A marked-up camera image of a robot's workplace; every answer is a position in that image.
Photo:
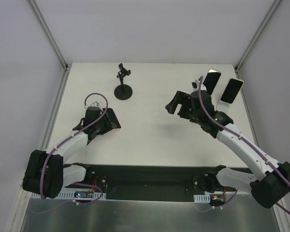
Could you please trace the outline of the pink-case phone front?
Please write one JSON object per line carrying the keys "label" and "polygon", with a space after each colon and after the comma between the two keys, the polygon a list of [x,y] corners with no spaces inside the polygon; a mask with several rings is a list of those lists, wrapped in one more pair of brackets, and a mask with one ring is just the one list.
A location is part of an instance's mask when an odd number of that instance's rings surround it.
{"label": "pink-case phone front", "polygon": [[106,128],[108,131],[121,129],[121,125],[112,108],[107,109],[105,118],[107,122]]}

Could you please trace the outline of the silver-edged phone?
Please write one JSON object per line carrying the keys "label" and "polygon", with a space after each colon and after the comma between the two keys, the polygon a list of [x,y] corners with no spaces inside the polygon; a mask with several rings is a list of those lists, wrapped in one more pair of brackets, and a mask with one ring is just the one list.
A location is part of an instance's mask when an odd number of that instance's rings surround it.
{"label": "silver-edged phone", "polygon": [[212,95],[220,77],[221,72],[214,69],[209,69],[205,80],[203,81],[203,85],[206,87],[206,91],[209,95]]}

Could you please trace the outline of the black round-base phone stand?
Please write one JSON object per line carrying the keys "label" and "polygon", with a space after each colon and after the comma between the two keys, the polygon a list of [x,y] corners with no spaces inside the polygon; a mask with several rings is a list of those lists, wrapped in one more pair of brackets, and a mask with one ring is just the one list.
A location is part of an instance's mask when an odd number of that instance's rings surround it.
{"label": "black round-base phone stand", "polygon": [[114,90],[114,95],[117,99],[119,100],[127,100],[129,99],[132,94],[132,88],[129,85],[124,84],[124,77],[129,76],[131,74],[131,70],[127,70],[124,68],[123,64],[120,63],[118,65],[119,67],[119,72],[117,73],[117,79],[120,81],[120,85],[118,85],[115,90]]}

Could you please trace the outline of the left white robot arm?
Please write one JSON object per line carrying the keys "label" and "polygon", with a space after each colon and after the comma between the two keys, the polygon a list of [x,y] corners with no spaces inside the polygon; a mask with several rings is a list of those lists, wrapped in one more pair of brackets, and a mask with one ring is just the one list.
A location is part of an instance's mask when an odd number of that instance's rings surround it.
{"label": "left white robot arm", "polygon": [[112,108],[90,106],[85,116],[60,143],[46,150],[34,150],[27,164],[22,189],[42,195],[42,198],[55,198],[61,189],[73,183],[82,188],[92,184],[92,175],[86,168],[64,164],[77,151],[86,147],[98,135],[103,135],[121,125]]}

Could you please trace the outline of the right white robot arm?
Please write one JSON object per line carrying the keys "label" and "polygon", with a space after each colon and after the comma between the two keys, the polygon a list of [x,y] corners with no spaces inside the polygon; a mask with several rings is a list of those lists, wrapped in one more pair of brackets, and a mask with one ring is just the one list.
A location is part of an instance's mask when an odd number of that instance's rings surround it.
{"label": "right white robot arm", "polygon": [[165,109],[174,114],[178,105],[181,106],[180,118],[199,124],[203,131],[235,153],[252,172],[249,175],[219,166],[218,171],[208,178],[210,189],[217,191],[227,186],[251,193],[264,208],[271,208],[290,192],[290,163],[277,161],[249,141],[227,114],[214,109],[212,98],[205,90],[191,94],[177,91]]}

